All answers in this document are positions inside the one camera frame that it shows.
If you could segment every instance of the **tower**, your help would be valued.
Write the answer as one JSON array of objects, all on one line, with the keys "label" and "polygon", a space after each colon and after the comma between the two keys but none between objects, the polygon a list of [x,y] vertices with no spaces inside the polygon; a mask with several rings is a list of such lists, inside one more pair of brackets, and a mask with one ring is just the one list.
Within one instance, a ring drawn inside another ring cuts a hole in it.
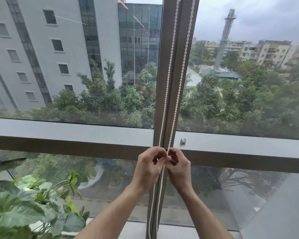
[{"label": "tower", "polygon": [[236,19],[235,9],[230,9],[227,17],[225,18],[225,20],[226,20],[225,27],[223,30],[222,39],[219,42],[219,49],[218,49],[215,64],[214,64],[214,70],[218,70],[220,63],[222,62],[223,54],[224,54],[225,47],[226,47],[226,44],[228,41],[229,32],[230,32],[232,23],[234,22],[235,19]]}]

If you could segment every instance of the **metal window frame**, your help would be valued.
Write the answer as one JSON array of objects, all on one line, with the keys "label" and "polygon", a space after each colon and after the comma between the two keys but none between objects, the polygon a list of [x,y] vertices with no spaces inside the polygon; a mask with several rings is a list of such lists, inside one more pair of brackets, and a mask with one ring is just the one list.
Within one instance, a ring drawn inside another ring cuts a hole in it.
[{"label": "metal window frame", "polygon": [[[162,123],[162,146],[167,148],[178,94],[191,5],[192,0],[181,0],[179,6],[167,109],[163,120],[176,0],[164,0],[163,3],[154,129],[0,118],[0,149],[137,160],[138,155],[144,150],[153,145],[159,145]],[[199,0],[196,0],[184,71],[188,65],[198,5]],[[183,88],[184,84],[181,86],[179,104]],[[178,121],[179,109],[180,105],[175,124]],[[185,145],[179,144],[181,138],[187,139]],[[182,132],[175,129],[171,145],[182,149],[192,165],[299,173],[299,140]],[[164,176],[161,203],[158,208],[160,180],[161,176],[155,186],[151,221],[149,217],[153,188],[149,193],[146,238],[149,238],[150,229],[151,239],[157,238],[155,219],[157,214],[160,219],[167,173]]]}]

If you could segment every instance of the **building window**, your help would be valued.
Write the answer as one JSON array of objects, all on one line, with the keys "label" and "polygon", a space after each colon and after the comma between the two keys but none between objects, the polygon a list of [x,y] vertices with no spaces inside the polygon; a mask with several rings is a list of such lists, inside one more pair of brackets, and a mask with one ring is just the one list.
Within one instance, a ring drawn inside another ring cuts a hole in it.
[{"label": "building window", "polygon": [[56,24],[56,19],[53,10],[43,10],[44,16],[46,17],[47,24]]},{"label": "building window", "polygon": [[68,65],[65,64],[59,64],[60,72],[61,74],[68,75],[69,70],[68,70]]},{"label": "building window", "polygon": [[37,99],[35,98],[34,92],[26,91],[25,93],[27,94],[29,101],[37,101]]},{"label": "building window", "polygon": [[15,50],[8,50],[8,53],[11,58],[11,61],[20,61],[19,56]]},{"label": "building window", "polygon": [[61,40],[52,40],[52,43],[55,51],[63,51]]},{"label": "building window", "polygon": [[73,91],[72,85],[64,85],[65,89]]},{"label": "building window", "polygon": [[5,24],[0,24],[0,36],[10,37]]},{"label": "building window", "polygon": [[17,72],[18,76],[19,76],[19,79],[21,82],[24,82],[24,83],[29,83],[29,80],[27,78],[27,76],[25,75],[24,72]]}]

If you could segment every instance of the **road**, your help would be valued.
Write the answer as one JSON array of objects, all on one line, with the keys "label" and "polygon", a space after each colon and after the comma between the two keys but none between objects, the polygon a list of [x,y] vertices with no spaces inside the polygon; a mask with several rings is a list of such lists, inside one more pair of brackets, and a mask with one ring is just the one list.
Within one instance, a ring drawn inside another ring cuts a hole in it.
[{"label": "road", "polygon": [[188,83],[187,87],[195,87],[197,85],[197,83],[201,80],[201,77],[199,76],[199,74],[197,74],[193,69],[191,69],[188,66],[186,74],[191,73],[191,72],[193,72],[193,74],[191,76],[192,82]]}]

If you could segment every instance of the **sky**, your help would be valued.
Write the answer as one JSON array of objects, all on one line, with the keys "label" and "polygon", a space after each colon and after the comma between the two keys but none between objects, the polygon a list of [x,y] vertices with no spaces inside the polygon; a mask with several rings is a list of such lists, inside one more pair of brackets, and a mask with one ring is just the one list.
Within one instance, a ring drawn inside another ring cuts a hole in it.
[{"label": "sky", "polygon": [[[162,4],[163,0],[126,0],[127,3]],[[236,41],[290,40],[299,42],[299,0],[200,0],[194,37],[219,41],[224,17],[234,8],[229,39]]]}]

